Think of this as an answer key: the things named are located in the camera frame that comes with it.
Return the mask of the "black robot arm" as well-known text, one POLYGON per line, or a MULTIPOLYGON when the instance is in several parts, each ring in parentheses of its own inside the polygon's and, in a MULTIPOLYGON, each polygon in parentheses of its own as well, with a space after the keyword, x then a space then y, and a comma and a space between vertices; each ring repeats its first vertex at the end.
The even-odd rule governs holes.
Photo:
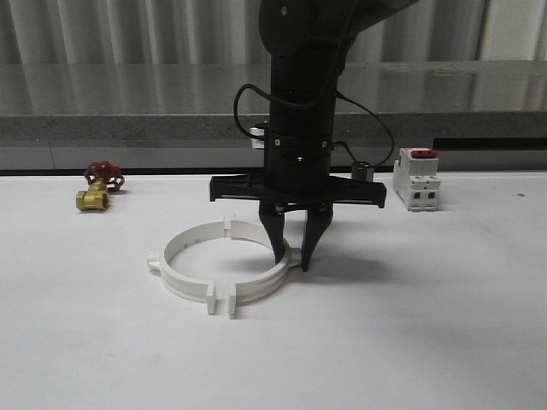
POLYGON ((338 78, 358 34, 411 6, 410 1, 262 1, 259 33, 271 56, 271 91, 242 85, 269 100, 262 172, 213 177, 210 199, 259 202, 276 261, 285 256, 285 214, 304 210, 301 268, 308 270, 336 203, 385 206, 377 182, 330 174, 338 78))

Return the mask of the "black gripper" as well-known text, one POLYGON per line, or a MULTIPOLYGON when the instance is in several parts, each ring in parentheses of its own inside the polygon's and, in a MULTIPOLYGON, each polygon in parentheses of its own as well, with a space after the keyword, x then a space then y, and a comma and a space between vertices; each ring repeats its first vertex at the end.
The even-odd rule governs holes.
POLYGON ((385 206, 386 187, 330 174, 330 138, 294 138, 267 132, 264 168, 259 173, 214 176, 209 200, 259 202, 259 218, 275 262, 285 255, 284 213, 308 210, 301 247, 301 268, 309 269, 315 247, 332 222, 333 204, 385 206))

